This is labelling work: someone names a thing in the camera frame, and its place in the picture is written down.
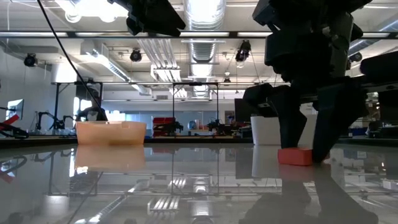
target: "industrial robot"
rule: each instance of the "industrial robot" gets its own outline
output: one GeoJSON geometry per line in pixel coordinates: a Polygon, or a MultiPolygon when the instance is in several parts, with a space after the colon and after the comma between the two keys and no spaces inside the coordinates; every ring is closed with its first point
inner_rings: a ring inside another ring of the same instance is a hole
{"type": "MultiPolygon", "coordinates": [[[[398,52],[361,62],[361,77],[345,76],[352,41],[363,36],[351,15],[371,0],[260,0],[253,19],[272,31],[266,39],[265,64],[290,85],[263,83],[243,99],[260,113],[271,107],[278,115],[282,148],[297,147],[307,122],[302,103],[318,111],[313,163],[321,163],[342,131],[366,116],[366,93],[396,88],[398,52]]],[[[396,93],[385,103],[394,104],[396,93]]]]}

